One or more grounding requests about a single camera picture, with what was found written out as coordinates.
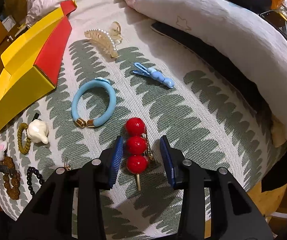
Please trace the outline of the red three-ball hair clip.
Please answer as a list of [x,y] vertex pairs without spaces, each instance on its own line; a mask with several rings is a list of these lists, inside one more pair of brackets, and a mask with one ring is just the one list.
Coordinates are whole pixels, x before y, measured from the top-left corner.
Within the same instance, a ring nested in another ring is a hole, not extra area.
[[147,127],[141,118],[133,117],[125,123],[128,134],[126,140],[127,170],[135,175],[137,189],[141,191],[140,174],[145,172],[148,166],[155,162],[153,152],[150,148]]

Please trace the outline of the small gold earring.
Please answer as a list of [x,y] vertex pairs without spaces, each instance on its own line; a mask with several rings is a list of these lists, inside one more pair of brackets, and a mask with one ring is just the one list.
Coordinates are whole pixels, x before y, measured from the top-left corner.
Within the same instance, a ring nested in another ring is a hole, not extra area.
[[67,157],[65,157],[65,159],[64,159],[64,165],[63,165],[63,167],[64,167],[67,171],[71,171],[71,166],[70,166],[70,164],[69,164],[69,161],[68,161],[68,158],[67,158]]

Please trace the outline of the blue beaded hair clip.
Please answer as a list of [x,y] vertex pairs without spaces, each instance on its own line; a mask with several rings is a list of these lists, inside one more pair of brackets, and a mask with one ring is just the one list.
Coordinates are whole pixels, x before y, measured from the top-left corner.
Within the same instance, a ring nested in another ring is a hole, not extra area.
[[139,62],[135,62],[134,66],[136,70],[132,71],[133,74],[150,77],[151,79],[158,81],[159,83],[163,84],[168,88],[173,88],[175,85],[174,81],[171,78],[165,77],[165,75],[162,74],[162,72],[157,71],[153,67],[146,68]]

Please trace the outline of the translucent pearl claw clip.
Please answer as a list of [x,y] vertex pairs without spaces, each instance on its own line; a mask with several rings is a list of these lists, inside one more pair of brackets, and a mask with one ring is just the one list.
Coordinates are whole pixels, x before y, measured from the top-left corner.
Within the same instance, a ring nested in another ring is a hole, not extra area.
[[109,30],[95,28],[84,32],[84,36],[98,44],[111,58],[119,56],[117,46],[122,42],[121,25],[119,22],[112,22]]

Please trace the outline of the yellow and red cardboard box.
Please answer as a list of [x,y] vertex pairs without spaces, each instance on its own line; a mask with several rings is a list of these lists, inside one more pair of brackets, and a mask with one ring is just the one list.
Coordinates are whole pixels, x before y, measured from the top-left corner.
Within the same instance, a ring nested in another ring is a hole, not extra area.
[[63,54],[71,34],[68,16],[73,0],[44,16],[20,35],[0,56],[0,131],[17,114],[50,91],[58,82]]

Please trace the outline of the white and pink duvet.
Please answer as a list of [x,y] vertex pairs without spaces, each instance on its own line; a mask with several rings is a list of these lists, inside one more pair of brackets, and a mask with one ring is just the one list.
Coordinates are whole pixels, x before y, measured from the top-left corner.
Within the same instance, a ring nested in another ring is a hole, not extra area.
[[200,38],[253,81],[284,124],[287,140],[287,41],[255,13],[226,0],[124,0],[154,20]]

